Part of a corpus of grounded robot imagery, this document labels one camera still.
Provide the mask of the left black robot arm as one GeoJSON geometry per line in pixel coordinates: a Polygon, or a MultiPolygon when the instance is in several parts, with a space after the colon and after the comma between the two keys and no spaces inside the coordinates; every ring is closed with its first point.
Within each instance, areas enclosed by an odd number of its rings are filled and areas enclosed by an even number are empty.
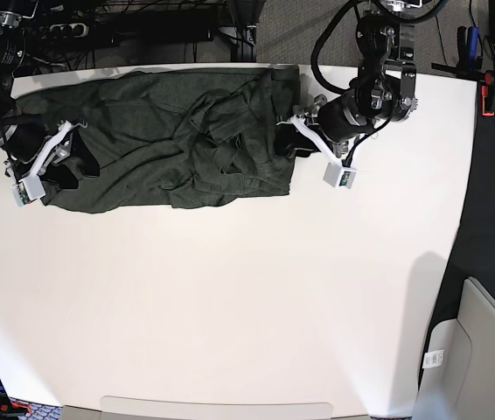
{"type": "Polygon", "coordinates": [[[331,19],[317,39],[310,69],[321,88],[334,93],[323,95],[312,105],[296,112],[303,126],[317,135],[327,151],[352,164],[357,148],[389,123],[402,122],[417,108],[415,95],[415,27],[435,18],[443,1],[434,1],[420,16],[408,10],[422,6],[420,1],[370,1],[364,11],[359,2],[348,1],[331,19]],[[361,53],[358,72],[347,87],[329,82],[318,65],[319,55],[337,26],[349,11],[356,11],[355,38],[361,53]]]}

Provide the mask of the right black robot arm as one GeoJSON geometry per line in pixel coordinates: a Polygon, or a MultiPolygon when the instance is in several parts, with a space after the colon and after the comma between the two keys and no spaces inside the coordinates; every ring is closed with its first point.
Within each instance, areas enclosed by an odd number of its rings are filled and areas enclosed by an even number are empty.
{"type": "Polygon", "coordinates": [[[78,172],[96,178],[100,165],[84,144],[82,119],[49,122],[42,114],[21,110],[11,91],[15,73],[27,56],[25,20],[38,12],[37,1],[0,1],[0,149],[4,171],[15,193],[30,199],[44,196],[44,185],[73,190],[79,182],[65,162],[73,159],[78,172]]]}

